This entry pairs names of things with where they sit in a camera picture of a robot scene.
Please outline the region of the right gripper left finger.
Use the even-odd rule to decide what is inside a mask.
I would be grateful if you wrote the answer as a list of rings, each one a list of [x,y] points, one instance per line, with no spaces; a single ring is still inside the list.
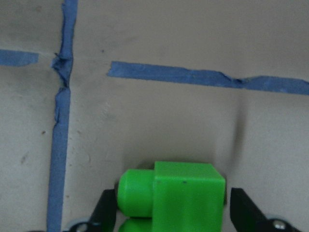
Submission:
[[[117,200],[115,189],[103,191],[87,221],[73,224],[65,232],[113,232],[116,223]]]

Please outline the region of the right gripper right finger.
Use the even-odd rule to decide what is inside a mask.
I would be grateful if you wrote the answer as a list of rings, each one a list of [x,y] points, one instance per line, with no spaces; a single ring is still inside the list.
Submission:
[[[238,232],[297,232],[286,220],[267,218],[241,188],[230,193],[230,220]]]

